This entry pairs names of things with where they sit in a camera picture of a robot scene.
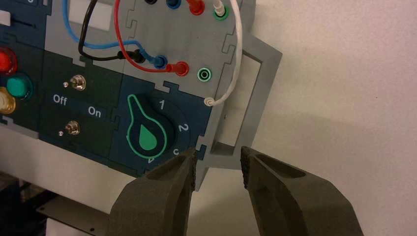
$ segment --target green button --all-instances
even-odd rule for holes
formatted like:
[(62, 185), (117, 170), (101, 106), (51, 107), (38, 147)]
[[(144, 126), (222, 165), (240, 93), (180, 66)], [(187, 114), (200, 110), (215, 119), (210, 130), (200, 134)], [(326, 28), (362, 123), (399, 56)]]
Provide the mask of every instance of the green button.
[(157, 144), (155, 135), (153, 135), (142, 124), (141, 124), (141, 131), (139, 133), (139, 144), (146, 151), (154, 149)]
[(16, 98), (28, 99), (32, 95), (32, 83), (25, 75), (16, 75), (7, 80), (7, 91)]

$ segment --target green ring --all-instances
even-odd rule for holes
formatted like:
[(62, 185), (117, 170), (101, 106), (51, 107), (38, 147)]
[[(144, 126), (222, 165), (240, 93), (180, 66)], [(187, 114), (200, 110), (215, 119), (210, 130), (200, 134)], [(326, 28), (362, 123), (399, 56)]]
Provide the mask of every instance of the green ring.
[[(208, 74), (207, 78), (202, 78), (201, 74), (203, 72), (206, 72)], [(211, 70), (208, 69), (208, 68), (206, 68), (206, 67), (203, 67), (203, 68), (199, 69), (198, 72), (197, 72), (197, 78), (201, 82), (207, 82), (207, 81), (209, 81), (211, 79)]]
[(223, 16), (218, 16), (216, 14), (216, 9), (213, 9), (213, 15), (217, 20), (224, 21), (229, 16), (229, 7), (224, 6), (224, 15)]

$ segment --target white slot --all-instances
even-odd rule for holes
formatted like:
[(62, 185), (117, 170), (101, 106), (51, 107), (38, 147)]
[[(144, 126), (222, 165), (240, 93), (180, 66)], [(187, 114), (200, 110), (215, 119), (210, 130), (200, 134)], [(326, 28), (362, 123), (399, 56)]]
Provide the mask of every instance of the white slot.
[[(69, 20), (74, 23), (82, 24), (89, 0), (71, 0), (69, 3)], [(92, 13), (89, 26), (100, 30), (109, 31), (112, 19), (113, 6), (98, 2)]]
[(0, 25), (10, 26), (10, 12), (0, 10)]

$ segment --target number 1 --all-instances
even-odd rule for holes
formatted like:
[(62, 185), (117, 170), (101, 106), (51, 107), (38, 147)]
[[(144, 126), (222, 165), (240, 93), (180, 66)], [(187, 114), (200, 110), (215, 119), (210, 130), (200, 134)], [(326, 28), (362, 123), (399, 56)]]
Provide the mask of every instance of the number 1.
[(163, 110), (164, 109), (165, 100), (162, 100), (159, 103), (161, 104), (161, 110)]

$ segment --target cable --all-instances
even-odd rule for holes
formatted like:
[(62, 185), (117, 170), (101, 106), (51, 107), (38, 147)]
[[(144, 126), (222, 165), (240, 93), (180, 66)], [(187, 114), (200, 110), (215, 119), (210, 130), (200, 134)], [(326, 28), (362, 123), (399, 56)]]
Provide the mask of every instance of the cable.
[(90, 22), (90, 19), (91, 19), (91, 15), (92, 15), (92, 12), (94, 11), (95, 5), (97, 4), (97, 1), (98, 0), (91, 0), (90, 4), (89, 4), (89, 7), (87, 8), (86, 15), (85, 15), (84, 21), (83, 21), (83, 27), (81, 28), (80, 40), (78, 42), (78, 52), (81, 55), (83, 55), (83, 56), (85, 56), (85, 57), (87, 57), (91, 60), (97, 60), (97, 61), (108, 61), (108, 60), (122, 59), (123, 57), (121, 58), (119, 55), (113, 56), (113, 57), (107, 57), (107, 58), (98, 58), (98, 57), (91, 56), (91, 55), (87, 54), (86, 52), (84, 52), (84, 44), (86, 42), (87, 29), (89, 27), (89, 22)]
[(235, 24), (236, 24), (236, 65), (235, 70), (233, 71), (232, 81), (230, 82), (229, 87), (227, 88), (226, 93), (219, 98), (218, 100), (214, 100), (212, 97), (207, 97), (204, 99), (204, 104), (206, 106), (212, 107), (219, 105), (226, 101), (229, 98), (230, 94), (235, 90), (236, 83), (238, 82), (239, 73), (240, 73), (240, 64), (242, 63), (242, 51), (243, 51), (243, 30), (242, 30), (242, 20), (240, 18), (240, 9), (238, 2), (236, 0), (230, 0), (230, 4), (232, 5), (233, 13), (235, 14)]
[[(62, 17), (64, 21), (65, 28), (69, 34), (69, 36), (75, 41), (79, 42), (80, 39), (75, 35), (74, 31), (72, 31), (71, 25), (69, 24), (69, 17), (68, 17), (68, 0), (62, 0)], [(163, 58), (161, 57), (152, 57), (149, 55), (142, 45), (137, 40), (127, 40), (123, 42), (124, 45), (136, 45), (140, 53), (143, 57), (148, 60), (150, 63), (154, 64), (155, 66), (164, 66), (166, 63)], [(119, 46), (118, 42), (113, 43), (106, 43), (106, 44), (91, 44), (91, 43), (84, 43), (84, 46), (91, 48), (91, 49), (108, 49)]]
[(218, 17), (222, 17), (224, 16), (224, 14), (226, 14), (226, 9), (221, 0), (213, 0), (213, 7), (214, 7), (214, 12), (216, 13)]
[(165, 69), (162, 69), (162, 70), (155, 70), (155, 69), (149, 69), (149, 68), (142, 67), (142, 66), (136, 64), (132, 60), (132, 58), (130, 58), (129, 54), (127, 53), (126, 49), (124, 48), (123, 41), (121, 39), (120, 27), (119, 27), (119, 6), (120, 6), (120, 0), (115, 0), (115, 7), (114, 7), (113, 17), (114, 17), (116, 37), (118, 39), (121, 52), (123, 53), (123, 56), (126, 58), (126, 60), (132, 66), (134, 66), (134, 67), (136, 67), (140, 70), (146, 71), (146, 72), (153, 72), (153, 73), (175, 72), (179, 76), (187, 75), (189, 67), (188, 67), (188, 64), (183, 62), (183, 61), (180, 61), (177, 64), (167, 64)]

